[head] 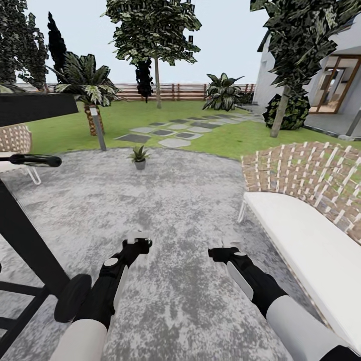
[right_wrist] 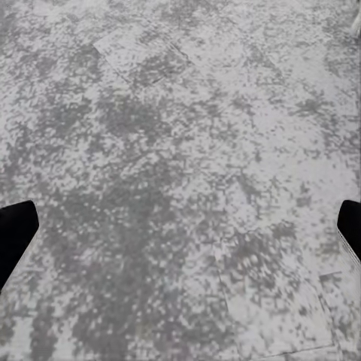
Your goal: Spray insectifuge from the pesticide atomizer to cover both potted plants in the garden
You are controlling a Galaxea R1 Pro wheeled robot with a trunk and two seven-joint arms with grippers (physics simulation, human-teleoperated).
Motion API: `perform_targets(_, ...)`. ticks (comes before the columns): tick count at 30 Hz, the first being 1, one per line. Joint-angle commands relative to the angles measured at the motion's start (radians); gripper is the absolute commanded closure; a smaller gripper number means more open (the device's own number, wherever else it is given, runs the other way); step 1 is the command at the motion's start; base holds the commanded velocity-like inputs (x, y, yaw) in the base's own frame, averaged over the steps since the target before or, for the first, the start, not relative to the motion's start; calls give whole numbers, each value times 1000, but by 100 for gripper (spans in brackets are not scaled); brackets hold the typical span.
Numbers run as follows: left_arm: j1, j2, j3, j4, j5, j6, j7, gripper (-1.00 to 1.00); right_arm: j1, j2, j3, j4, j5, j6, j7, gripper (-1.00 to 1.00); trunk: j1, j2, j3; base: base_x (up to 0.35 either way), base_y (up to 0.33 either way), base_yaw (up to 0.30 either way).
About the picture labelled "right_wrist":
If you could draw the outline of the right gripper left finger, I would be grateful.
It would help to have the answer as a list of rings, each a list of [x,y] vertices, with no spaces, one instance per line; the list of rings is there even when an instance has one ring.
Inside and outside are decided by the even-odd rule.
[[[32,200],[0,208],[0,290],[38,231]]]

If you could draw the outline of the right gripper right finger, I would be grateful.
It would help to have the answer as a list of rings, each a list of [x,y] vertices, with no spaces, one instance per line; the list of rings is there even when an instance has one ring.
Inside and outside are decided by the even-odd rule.
[[[344,200],[337,226],[361,261],[361,202]]]

